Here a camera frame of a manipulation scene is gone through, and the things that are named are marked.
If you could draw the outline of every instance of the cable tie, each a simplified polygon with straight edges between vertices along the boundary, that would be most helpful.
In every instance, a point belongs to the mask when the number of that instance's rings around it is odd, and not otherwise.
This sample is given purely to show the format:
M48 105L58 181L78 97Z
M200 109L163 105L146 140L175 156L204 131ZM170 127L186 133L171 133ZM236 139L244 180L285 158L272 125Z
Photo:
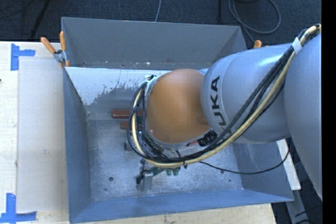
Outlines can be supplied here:
M298 52L302 49L301 43L298 39L298 37L296 37L292 43L292 46L294 48L295 54L298 54Z

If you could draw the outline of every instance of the blue tape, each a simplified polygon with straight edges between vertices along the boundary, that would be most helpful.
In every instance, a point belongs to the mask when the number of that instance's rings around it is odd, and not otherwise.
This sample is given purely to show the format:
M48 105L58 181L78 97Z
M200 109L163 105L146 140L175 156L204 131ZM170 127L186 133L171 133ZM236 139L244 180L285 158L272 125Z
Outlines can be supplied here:
M16 196L11 193L6 194L6 212L0 216L0 223L16 224L19 221L33 221L36 219L36 212L17 214Z
M20 50L20 47L12 43L12 54L11 54L11 63L10 70L18 70L19 69L19 56L34 56L35 50Z

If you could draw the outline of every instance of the yellow cable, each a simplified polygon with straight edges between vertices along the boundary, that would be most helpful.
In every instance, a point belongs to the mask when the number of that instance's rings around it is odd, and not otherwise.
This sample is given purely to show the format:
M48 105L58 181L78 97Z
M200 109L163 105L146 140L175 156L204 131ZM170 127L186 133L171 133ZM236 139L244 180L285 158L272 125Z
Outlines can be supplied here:
M306 30L306 32L304 33L304 35L302 36L302 38L300 39L300 43L301 45L303 45L304 41L306 40L306 37L308 35L310 35L312 32L318 30L319 32L321 32L321 25L317 26L312 26L310 28L308 28ZM251 124L259 117L259 115L262 113L262 110L265 108L265 106L267 105L267 103L269 102L269 100L272 98L273 94L276 93L276 91L278 90L278 88L281 86L282 82L284 81L288 68L291 64L291 62L293 61L293 58L295 57L295 52L292 52L292 54L290 55L287 63L285 64L284 68L282 69L280 75L278 76L277 80L275 81L274 85L272 86L271 90L268 92L268 94L266 95L266 97L264 98L264 100L262 101L262 103L260 104L260 106L255 110L255 112L247 119L246 122L244 122L235 132L233 135L231 135L227 140L225 140L220 146L218 146L217 148L197 157L194 159L189 159L186 160L185 162L175 162L175 163L160 163L160 162L156 162L156 161L152 161L150 159L145 158L145 160L156 166L156 167L161 167L161 168L176 168L176 167L181 167L183 165L189 165L189 164L193 164L193 163L197 163L200 162L204 159L207 159L211 156L213 156L214 154L216 154L217 152L221 151L222 149L224 149L225 147L227 147L229 144L231 144L233 141L235 141L237 138L239 138L250 126ZM135 107L135 104L137 103L138 99L140 98L140 94L142 93L143 89L136 95L135 100L134 100L134 105L133 108ZM132 116L131 118L131 123L132 123L132 137L134 139L134 143L136 148L144 154L142 148L140 147L138 138L137 138L137 133L136 133L136 116L135 114Z

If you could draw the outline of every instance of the gray bin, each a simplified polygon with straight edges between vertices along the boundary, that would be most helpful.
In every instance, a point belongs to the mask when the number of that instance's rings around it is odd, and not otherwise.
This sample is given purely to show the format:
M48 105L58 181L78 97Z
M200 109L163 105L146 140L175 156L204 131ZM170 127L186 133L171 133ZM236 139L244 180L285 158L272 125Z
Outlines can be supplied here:
M221 173L196 163L177 176L161 173L140 191L140 157L126 151L126 131L111 117L129 109L145 74L177 68L206 69L246 50L238 26L62 18L70 67L64 68L69 221L140 217L292 201L281 165L256 175ZM255 172L277 165L276 142L231 144L205 160Z

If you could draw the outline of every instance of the wooden table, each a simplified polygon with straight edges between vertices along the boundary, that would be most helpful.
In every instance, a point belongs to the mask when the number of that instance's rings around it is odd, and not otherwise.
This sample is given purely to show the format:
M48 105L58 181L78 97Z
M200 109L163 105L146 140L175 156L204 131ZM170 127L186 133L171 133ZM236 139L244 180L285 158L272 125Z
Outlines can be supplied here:
M18 74L11 71L10 45L0 42L0 213L6 210L6 193L16 194L17 181L17 133L18 133ZM33 49L34 57L53 56L42 43L15 42L20 49ZM35 221L28 223L69 223L67 210L37 211ZM122 223L230 223L230 224L272 224L276 223L271 204L212 209L179 214L139 217L101 221L105 224Z

